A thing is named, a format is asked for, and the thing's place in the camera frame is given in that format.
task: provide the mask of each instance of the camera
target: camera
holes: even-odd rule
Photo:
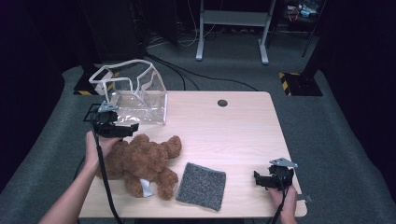
[[[253,176],[256,179],[256,185],[278,190],[291,186],[294,170],[288,167],[297,168],[298,165],[284,158],[270,161],[270,163],[273,164],[268,168],[271,176],[263,176],[254,171]]]
[[[90,122],[92,124],[93,130],[106,138],[124,138],[126,136],[132,136],[134,132],[137,132],[139,123],[133,124],[131,126],[117,126],[114,123],[118,120],[118,114],[115,112],[118,109],[119,108],[117,106],[102,102],[98,108],[90,110]]]

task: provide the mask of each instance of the forearm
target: forearm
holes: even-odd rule
[[[86,163],[72,185],[43,216],[40,223],[76,223],[97,168],[97,161]]]
[[[297,224],[294,214],[282,214],[280,213],[280,220],[282,224]]]

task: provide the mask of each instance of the human hand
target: human hand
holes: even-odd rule
[[[121,139],[122,138],[105,138],[99,136],[99,146],[102,148],[103,158],[105,158],[108,153],[110,153],[111,148],[113,148],[114,144],[116,144]],[[98,151],[92,131],[86,133],[85,145],[85,164],[97,165],[99,162]]]
[[[280,213],[280,219],[282,220],[282,224],[295,224],[297,223],[294,217],[297,207],[297,190],[291,185],[289,189],[285,189],[287,191],[287,195],[285,198],[285,202],[283,204],[282,212]],[[270,191],[271,197],[273,199],[273,203],[276,208],[282,203],[283,199],[283,191],[277,189],[268,189]]]

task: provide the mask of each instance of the human arm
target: human arm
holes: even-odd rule
[[[118,141],[120,141],[120,138],[104,138],[99,136],[99,145],[102,148],[104,158]],[[86,155],[84,167],[64,194],[56,201],[46,215],[41,218],[40,223],[77,222],[82,205],[87,197],[96,171],[99,168],[99,158],[92,132],[87,132],[85,144]]]
[[[268,189],[273,199],[274,205],[278,207],[282,203],[283,191],[277,189]],[[296,224],[295,212],[297,207],[297,190],[291,185],[287,189],[287,195],[283,204],[282,212],[280,212],[280,220],[282,224]]]

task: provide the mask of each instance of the gray sponge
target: gray sponge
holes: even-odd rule
[[[188,162],[176,199],[219,211],[226,174]]]

